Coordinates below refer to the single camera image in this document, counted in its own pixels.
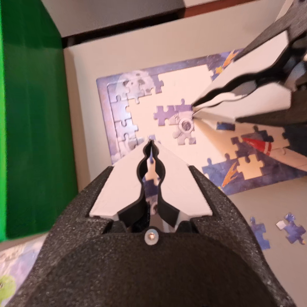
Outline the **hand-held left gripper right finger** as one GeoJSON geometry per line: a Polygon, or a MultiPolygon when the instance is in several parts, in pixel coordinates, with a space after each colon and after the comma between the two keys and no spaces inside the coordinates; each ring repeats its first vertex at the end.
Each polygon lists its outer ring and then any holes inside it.
{"type": "Polygon", "coordinates": [[[213,211],[189,165],[154,140],[151,148],[155,171],[160,178],[157,210],[162,220],[177,228],[182,221],[212,216],[213,211]]]}

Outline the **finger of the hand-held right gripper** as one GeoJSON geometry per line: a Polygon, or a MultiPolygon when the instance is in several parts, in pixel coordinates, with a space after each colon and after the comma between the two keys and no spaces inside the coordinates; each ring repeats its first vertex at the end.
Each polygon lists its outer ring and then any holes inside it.
{"type": "Polygon", "coordinates": [[[222,93],[228,93],[248,81],[283,74],[290,58],[288,31],[269,39],[251,52],[234,59],[224,71],[201,93],[192,106],[211,101],[222,93]]]}
{"type": "Polygon", "coordinates": [[[235,123],[243,117],[286,110],[291,106],[292,91],[276,82],[262,85],[248,94],[213,98],[193,107],[193,118],[235,123]]]}

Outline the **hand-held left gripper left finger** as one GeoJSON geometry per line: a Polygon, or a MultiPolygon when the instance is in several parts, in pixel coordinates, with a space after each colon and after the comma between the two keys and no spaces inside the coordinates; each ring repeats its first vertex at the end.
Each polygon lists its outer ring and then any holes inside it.
{"type": "Polygon", "coordinates": [[[122,221],[126,227],[141,219],[147,208],[143,178],[150,153],[149,139],[113,165],[89,217],[122,221]]]}

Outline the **dark blue puzzle piece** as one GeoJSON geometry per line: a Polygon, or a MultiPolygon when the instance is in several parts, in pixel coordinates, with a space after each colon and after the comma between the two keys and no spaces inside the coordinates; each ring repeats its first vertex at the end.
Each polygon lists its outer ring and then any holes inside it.
{"type": "Polygon", "coordinates": [[[212,164],[212,160],[207,158],[207,165],[202,167],[202,172],[217,187],[222,187],[226,173],[219,163],[212,164]]]}

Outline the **space puzzle board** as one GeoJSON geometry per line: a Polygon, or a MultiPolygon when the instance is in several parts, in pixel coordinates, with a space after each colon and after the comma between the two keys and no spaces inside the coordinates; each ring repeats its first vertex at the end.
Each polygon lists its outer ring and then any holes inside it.
{"type": "Polygon", "coordinates": [[[196,144],[178,145],[176,127],[158,126],[157,106],[191,105],[203,86],[226,68],[240,52],[205,56],[135,70],[96,80],[112,164],[144,140],[160,142],[200,171],[207,165],[238,158],[244,180],[222,190],[227,195],[306,176],[306,126],[271,127],[238,123],[235,131],[216,129],[217,121],[194,120],[196,144]]]}

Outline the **joined satellite puzzle pieces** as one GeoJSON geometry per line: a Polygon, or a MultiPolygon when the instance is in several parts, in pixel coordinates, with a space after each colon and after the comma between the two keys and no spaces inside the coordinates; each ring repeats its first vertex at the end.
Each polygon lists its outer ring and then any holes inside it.
{"type": "Polygon", "coordinates": [[[193,110],[191,105],[186,105],[185,100],[181,99],[180,105],[168,105],[164,111],[163,106],[157,106],[153,114],[154,120],[158,121],[158,126],[165,126],[165,121],[169,125],[176,127],[172,136],[177,140],[178,145],[185,145],[188,140],[190,145],[196,144],[196,138],[192,136],[195,130],[193,120],[193,110]]]}

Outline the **adjoining grey desk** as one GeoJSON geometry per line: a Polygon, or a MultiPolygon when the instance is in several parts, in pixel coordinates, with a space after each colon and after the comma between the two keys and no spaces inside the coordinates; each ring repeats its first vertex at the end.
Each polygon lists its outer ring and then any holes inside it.
{"type": "Polygon", "coordinates": [[[225,9],[237,5],[243,5],[255,0],[209,0],[209,1],[184,1],[185,11],[198,11],[209,12],[214,10],[225,9]]]}

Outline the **comet print puzzle piece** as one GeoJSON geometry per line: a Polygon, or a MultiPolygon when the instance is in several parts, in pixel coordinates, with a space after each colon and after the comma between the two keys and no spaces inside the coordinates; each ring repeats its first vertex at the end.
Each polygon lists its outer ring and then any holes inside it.
{"type": "Polygon", "coordinates": [[[240,166],[238,158],[230,159],[228,155],[226,161],[220,163],[222,181],[219,185],[221,190],[224,190],[225,187],[230,186],[230,184],[238,184],[244,180],[243,173],[238,171],[237,167],[240,166]]]}

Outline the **purple star-marked puzzle piece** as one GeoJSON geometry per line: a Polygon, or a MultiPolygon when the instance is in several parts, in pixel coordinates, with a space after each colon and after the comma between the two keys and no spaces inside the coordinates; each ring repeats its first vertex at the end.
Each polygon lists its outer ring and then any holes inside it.
{"type": "Polygon", "coordinates": [[[260,224],[256,223],[255,217],[250,218],[250,223],[251,223],[250,228],[251,228],[252,232],[254,233],[254,236],[255,236],[261,250],[270,249],[271,246],[270,246],[269,240],[267,240],[263,237],[263,234],[266,233],[265,225],[263,223],[260,223],[260,224]]]}

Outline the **green plastic bin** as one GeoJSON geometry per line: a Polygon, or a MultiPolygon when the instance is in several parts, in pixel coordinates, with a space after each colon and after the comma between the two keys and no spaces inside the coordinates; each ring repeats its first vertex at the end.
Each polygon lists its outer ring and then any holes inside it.
{"type": "Polygon", "coordinates": [[[1,242],[78,194],[62,39],[42,1],[1,1],[1,242]]]}

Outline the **black rounded panel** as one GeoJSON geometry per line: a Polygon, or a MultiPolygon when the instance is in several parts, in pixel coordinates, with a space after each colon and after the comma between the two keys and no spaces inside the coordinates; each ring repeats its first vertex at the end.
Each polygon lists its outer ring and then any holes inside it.
{"type": "Polygon", "coordinates": [[[42,0],[63,48],[175,21],[182,0],[42,0]]]}

